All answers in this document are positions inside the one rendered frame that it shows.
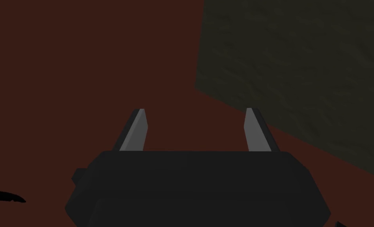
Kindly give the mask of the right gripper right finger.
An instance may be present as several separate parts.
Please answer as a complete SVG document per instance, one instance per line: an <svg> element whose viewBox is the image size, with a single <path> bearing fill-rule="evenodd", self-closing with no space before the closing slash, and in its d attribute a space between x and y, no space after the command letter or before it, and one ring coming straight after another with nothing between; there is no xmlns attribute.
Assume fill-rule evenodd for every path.
<svg viewBox="0 0 374 227"><path fill-rule="evenodd" d="M259 109L246 109L244 132L249 151L280 151Z"/></svg>

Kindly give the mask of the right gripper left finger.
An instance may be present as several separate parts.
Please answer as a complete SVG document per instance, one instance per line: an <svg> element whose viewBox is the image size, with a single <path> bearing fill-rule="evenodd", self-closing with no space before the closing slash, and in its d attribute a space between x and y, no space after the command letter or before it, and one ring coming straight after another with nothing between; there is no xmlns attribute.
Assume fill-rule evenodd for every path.
<svg viewBox="0 0 374 227"><path fill-rule="evenodd" d="M141 151L144 148L148 123L144 109L134 109L128 118L113 151Z"/></svg>

